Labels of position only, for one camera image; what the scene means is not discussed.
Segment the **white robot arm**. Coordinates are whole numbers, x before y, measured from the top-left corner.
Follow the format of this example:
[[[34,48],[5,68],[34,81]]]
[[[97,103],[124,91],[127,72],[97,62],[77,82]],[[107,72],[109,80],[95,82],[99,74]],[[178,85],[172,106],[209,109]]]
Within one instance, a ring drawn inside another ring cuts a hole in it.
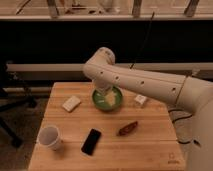
[[[115,55],[99,48],[83,66],[84,75],[106,93],[117,86],[177,106],[194,115],[185,171],[213,171],[213,82],[191,76],[115,65]]]

